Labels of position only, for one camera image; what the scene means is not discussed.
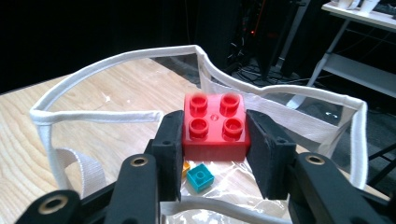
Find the white table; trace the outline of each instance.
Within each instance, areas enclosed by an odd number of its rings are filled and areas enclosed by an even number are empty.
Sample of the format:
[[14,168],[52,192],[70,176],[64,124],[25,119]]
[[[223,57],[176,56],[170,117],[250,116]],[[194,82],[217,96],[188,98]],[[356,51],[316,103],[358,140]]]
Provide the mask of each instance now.
[[[372,11],[371,13],[364,15],[359,12],[359,8],[352,10],[342,9],[337,7],[334,2],[323,5],[322,9],[331,12],[331,15],[345,19],[345,21],[322,59],[318,62],[307,86],[312,86],[315,83],[321,71],[327,71],[372,90],[380,91],[386,95],[396,98],[395,74],[364,63],[356,62],[332,52],[351,21],[396,32],[396,20],[388,14],[376,11]],[[288,106],[296,108],[303,100],[304,97],[295,96],[289,101]]]

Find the red lego brick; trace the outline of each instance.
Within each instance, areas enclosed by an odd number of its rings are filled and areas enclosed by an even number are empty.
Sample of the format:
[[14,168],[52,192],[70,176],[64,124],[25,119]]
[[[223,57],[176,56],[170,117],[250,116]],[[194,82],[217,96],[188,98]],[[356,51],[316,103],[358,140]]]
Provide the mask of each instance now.
[[185,160],[243,161],[249,146],[246,111],[241,95],[195,93],[185,96]]

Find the black chair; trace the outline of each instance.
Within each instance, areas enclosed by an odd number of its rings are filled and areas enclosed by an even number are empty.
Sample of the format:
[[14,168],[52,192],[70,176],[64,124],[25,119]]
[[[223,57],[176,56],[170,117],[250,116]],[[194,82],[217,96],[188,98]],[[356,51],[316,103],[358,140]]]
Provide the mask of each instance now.
[[392,151],[393,149],[396,149],[396,143],[386,147],[375,154],[371,155],[369,157],[369,161],[381,157],[384,160],[390,162],[389,165],[387,165],[384,169],[382,169],[377,175],[375,175],[372,179],[368,181],[368,185],[374,186],[376,185],[379,181],[381,181],[390,171],[392,171],[396,167],[396,159],[390,160],[389,158],[385,157],[385,154]]

